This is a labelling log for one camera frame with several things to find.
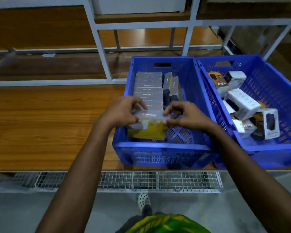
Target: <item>wire mesh shelf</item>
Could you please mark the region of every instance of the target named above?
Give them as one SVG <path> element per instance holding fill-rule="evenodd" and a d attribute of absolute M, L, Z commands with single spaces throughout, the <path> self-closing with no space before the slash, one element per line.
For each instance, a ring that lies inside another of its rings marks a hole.
<path fill-rule="evenodd" d="M 0 173 L 0 192 L 56 192 L 66 173 Z M 131 171 L 101 172 L 97 192 L 220 193 L 222 188 L 219 172 Z"/>

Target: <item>hand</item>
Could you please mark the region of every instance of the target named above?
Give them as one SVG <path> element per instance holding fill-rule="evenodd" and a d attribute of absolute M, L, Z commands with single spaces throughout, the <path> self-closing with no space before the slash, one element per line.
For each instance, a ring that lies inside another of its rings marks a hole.
<path fill-rule="evenodd" d="M 123 127 L 126 125 L 139 122 L 138 117 L 132 115 L 132 108 L 147 110 L 147 105 L 139 97 L 125 96 L 120 97 L 113 105 L 111 105 L 105 113 L 100 117 L 102 122 L 113 127 Z"/>
<path fill-rule="evenodd" d="M 172 101 L 164 111 L 168 115 L 174 111 L 181 111 L 182 118 L 163 121 L 167 126 L 180 126 L 188 129 L 207 131 L 216 123 L 207 117 L 195 104 L 188 101 Z"/>

